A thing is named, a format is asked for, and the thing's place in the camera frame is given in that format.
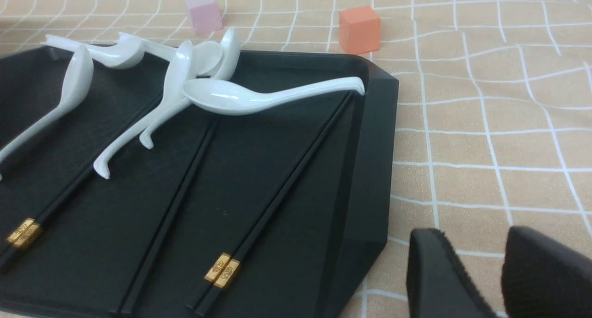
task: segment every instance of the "white ceramic spoon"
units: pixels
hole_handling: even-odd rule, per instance
[[[81,44],[67,38],[46,35],[47,40],[41,44],[53,46],[68,51],[75,51]],[[141,40],[126,40],[114,46],[95,46],[84,44],[91,57],[105,65],[106,67],[114,69],[127,69],[133,67],[144,58],[144,47]]]
[[[299,99],[338,91],[364,95],[364,83],[357,76],[338,78],[272,93],[258,93],[224,80],[192,79],[183,84],[183,95],[207,111],[243,116]]]
[[[21,133],[6,147],[0,150],[0,163],[2,163],[11,153],[19,148],[23,143],[38,134],[43,128],[49,126],[72,109],[78,107],[86,98],[88,89],[91,87],[93,79],[93,59],[85,46],[80,45],[74,50],[74,55],[70,59],[64,82],[62,84],[62,96],[55,109],[43,116],[26,131]]]
[[[222,55],[222,61],[218,64],[215,69],[215,74],[211,77],[216,80],[229,80],[234,74],[236,65],[239,62],[239,55],[241,54],[241,40],[235,35],[234,29],[229,28],[224,37],[220,41],[224,55]],[[154,148],[154,142],[152,141],[152,133],[156,131],[162,124],[167,122],[173,116],[183,111],[191,105],[191,101],[186,98],[182,98],[178,103],[169,107],[164,111],[152,124],[150,124],[146,130],[140,135],[140,142],[144,147],[148,149]]]
[[[166,70],[165,83],[163,86],[162,100],[156,108],[152,109],[146,116],[137,121],[128,128],[122,135],[117,137],[95,160],[93,167],[95,171],[105,179],[109,179],[108,162],[126,143],[140,134],[155,118],[160,116],[161,112],[169,105],[176,103],[182,96],[180,89],[188,78],[191,66],[191,55],[193,53],[193,44],[186,40],[179,46],[175,57],[171,60],[169,68]]]
[[[166,61],[171,61],[175,57],[177,51],[176,48],[166,46],[164,44],[158,44],[144,38],[126,34],[125,32],[119,33],[119,39],[115,43],[126,42],[127,40],[140,40],[144,45],[144,51],[155,55]],[[217,67],[218,63],[222,59],[222,46],[218,42],[205,41],[197,44],[193,47],[193,61],[191,62],[191,78],[196,76],[211,75],[211,72]]]

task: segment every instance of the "orange cube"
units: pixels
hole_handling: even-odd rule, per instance
[[[358,55],[380,49],[380,17],[370,6],[339,12],[339,44]]]

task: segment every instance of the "pink cube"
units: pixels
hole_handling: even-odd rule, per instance
[[[195,34],[207,34],[222,29],[222,15],[216,0],[185,0]]]

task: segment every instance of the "black rubber pad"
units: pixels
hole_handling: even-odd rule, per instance
[[[412,318],[493,318],[450,241],[437,229],[414,229],[407,265]]]
[[[512,318],[592,317],[592,260],[528,227],[512,227],[501,275]]]

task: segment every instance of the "beige tablecloth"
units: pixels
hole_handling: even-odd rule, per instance
[[[389,241],[343,317],[408,316],[415,227],[446,232],[500,316],[510,225],[592,257],[592,0],[218,2],[245,49],[338,53],[339,10],[382,17],[382,48],[364,56],[401,82]],[[0,53],[118,31],[171,45],[223,34],[196,37],[184,0],[0,0]]]

